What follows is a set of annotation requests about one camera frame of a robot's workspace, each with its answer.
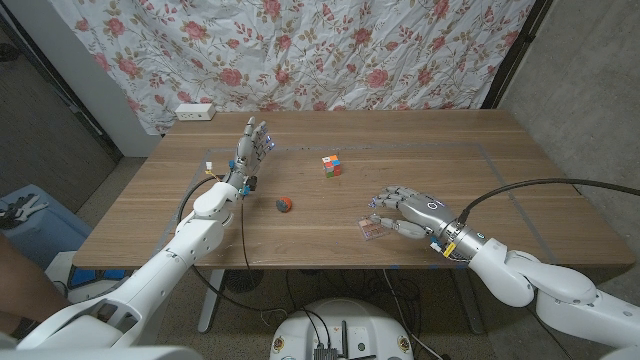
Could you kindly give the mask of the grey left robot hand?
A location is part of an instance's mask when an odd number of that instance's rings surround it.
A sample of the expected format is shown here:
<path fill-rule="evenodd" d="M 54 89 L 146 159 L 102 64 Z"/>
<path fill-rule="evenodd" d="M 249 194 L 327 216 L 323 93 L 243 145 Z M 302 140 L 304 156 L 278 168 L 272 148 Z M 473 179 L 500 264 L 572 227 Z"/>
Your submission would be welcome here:
<path fill-rule="evenodd" d="M 275 147 L 268 135 L 265 121 L 257 123 L 250 117 L 240 137 L 234 158 L 230 161 L 230 171 L 224 182 L 232 185 L 241 195 L 246 195 L 256 187 L 256 174 L 261 162 Z"/>

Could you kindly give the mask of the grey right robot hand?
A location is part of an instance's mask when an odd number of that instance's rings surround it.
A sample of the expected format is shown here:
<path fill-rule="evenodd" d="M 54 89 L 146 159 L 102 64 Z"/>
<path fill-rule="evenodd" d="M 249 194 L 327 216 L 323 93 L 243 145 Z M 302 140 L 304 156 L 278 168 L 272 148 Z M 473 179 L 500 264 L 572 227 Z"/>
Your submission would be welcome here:
<path fill-rule="evenodd" d="M 384 188 L 373 197 L 372 206 L 395 209 L 403 216 L 391 219 L 374 214 L 373 223 L 410 239 L 428 239 L 432 249 L 453 261 L 470 262 L 487 243 L 484 235 L 459 222 L 439 199 L 405 186 Z"/>

